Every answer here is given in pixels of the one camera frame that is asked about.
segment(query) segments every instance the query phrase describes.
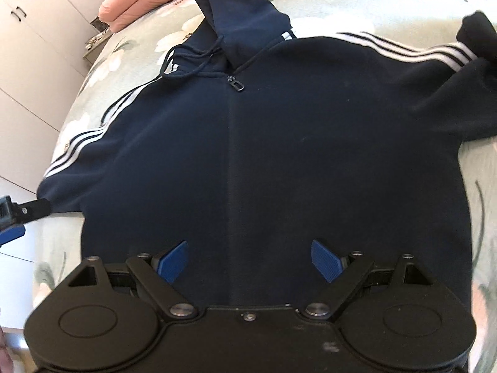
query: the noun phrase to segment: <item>bed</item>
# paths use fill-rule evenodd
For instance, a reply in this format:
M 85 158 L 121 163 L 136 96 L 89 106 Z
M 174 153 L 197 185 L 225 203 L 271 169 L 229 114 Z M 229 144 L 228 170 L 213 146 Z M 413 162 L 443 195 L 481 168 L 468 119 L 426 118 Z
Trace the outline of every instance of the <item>bed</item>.
M 475 10 L 484 11 L 497 24 L 497 0 L 270 1 L 289 15 L 300 38 L 367 31 L 425 48 L 455 41 L 462 17 Z M 69 111 L 54 158 L 64 153 L 72 137 L 100 126 L 106 109 L 125 92 L 157 76 L 166 52 L 188 38 L 202 19 L 195 0 L 174 0 L 114 34 Z M 477 373 L 496 373 L 497 139 L 464 144 L 459 160 L 472 219 L 472 303 L 478 325 L 469 367 Z M 35 296 L 39 283 L 57 285 L 80 262 L 83 222 L 80 213 L 57 214 L 39 221 Z

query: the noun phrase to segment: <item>hoodie's left sleeve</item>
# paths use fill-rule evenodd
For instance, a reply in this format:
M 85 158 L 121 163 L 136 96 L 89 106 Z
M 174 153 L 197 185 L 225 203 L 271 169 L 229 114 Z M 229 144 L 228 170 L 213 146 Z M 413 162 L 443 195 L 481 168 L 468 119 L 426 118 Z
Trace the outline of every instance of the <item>hoodie's left sleeve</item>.
M 430 127 L 463 141 L 497 135 L 497 33 L 482 12 L 457 34 L 477 58 L 463 66 L 413 112 Z

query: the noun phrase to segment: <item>zipper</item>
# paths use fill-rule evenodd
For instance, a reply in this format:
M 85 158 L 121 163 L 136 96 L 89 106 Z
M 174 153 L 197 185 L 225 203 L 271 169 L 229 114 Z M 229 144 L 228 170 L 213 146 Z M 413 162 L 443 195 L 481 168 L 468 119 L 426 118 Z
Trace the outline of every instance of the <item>zipper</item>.
M 233 76 L 228 76 L 228 84 L 230 84 L 230 86 L 232 86 L 238 92 L 243 91 L 245 88 L 245 86 Z

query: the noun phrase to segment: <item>screw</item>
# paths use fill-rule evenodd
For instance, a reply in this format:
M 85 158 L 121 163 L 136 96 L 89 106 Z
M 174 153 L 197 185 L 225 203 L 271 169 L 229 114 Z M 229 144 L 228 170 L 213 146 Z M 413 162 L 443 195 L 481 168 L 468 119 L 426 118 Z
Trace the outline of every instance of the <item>screw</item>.
M 245 321 L 255 321 L 257 315 L 255 313 L 252 313 L 252 311 L 247 311 L 246 313 L 242 314 L 242 317 Z
M 330 312 L 330 308 L 324 303 L 311 303 L 306 307 L 306 313 L 313 317 L 322 317 Z
M 176 317 L 188 317 L 193 314 L 195 307 L 188 303 L 178 303 L 173 305 L 169 311 Z

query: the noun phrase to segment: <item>cabinet handle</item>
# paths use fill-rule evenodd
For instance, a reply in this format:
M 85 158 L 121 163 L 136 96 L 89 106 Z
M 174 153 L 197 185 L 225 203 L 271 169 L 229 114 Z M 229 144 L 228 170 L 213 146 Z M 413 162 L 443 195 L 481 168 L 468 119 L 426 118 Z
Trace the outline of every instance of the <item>cabinet handle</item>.
M 15 15 L 15 16 L 16 16 L 16 18 L 19 20 L 19 22 L 21 22 L 21 18 L 19 18 L 19 15 L 17 15 L 17 14 L 16 14 L 15 12 L 13 12 L 13 11 L 11 11 L 11 14 L 12 14 L 12 15 Z
M 22 12 L 22 14 L 24 15 L 24 18 L 26 18 L 28 16 L 28 15 L 26 15 L 26 12 L 21 7 L 16 7 L 16 10 L 19 10 L 20 12 Z

